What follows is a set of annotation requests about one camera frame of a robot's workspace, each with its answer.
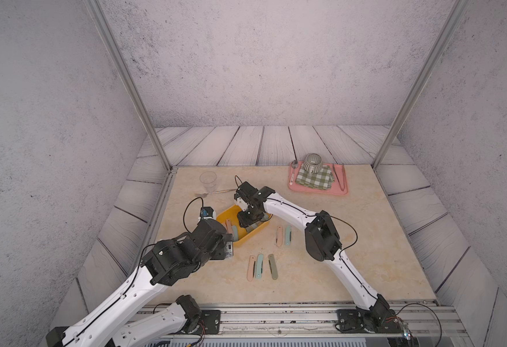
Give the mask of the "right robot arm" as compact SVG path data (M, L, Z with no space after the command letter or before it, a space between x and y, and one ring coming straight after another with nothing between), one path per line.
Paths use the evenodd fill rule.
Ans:
M271 189L254 192L250 196L236 192L234 200L241 209L238 219L245 226L259 222L267 214L304 231L307 253L327 265L352 297L357 310L356 331L377 333L383 328L385 320L394 315L386 299L364 279L347 257L333 217L328 212L316 213L301 208Z

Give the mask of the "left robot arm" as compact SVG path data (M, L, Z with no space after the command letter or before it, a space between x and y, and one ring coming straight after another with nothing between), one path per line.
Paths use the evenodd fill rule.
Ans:
M189 295L178 297L168 308L148 318L137 322L130 318L208 261L224 260L232 240L225 231L206 229L158 241L146 250L126 282L90 314L70 327L49 331L47 345L143 346L164 335L191 332L199 323L201 309Z

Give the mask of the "pink folding fruit knife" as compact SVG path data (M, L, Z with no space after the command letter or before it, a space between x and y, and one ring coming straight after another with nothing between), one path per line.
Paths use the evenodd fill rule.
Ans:
M284 229L282 228L282 226L278 226L277 230L276 230L276 241L275 241L275 244L278 247L282 247L283 242L284 242Z

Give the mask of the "teal folding fruit knife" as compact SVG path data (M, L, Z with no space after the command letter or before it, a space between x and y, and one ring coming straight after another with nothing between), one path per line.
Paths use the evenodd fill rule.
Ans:
M255 263L255 273L254 273L255 279L260 279L262 277L263 259L264 259L263 254L258 254Z

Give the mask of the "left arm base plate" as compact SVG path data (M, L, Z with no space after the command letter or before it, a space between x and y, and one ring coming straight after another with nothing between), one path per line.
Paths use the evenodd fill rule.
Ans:
M222 312L218 309L204 310L191 334L218 335L220 333Z

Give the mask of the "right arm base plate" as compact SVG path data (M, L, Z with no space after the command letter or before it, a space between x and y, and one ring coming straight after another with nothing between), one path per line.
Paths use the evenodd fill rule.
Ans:
M335 328L340 333L402 333L390 312L370 312L359 309L338 309Z

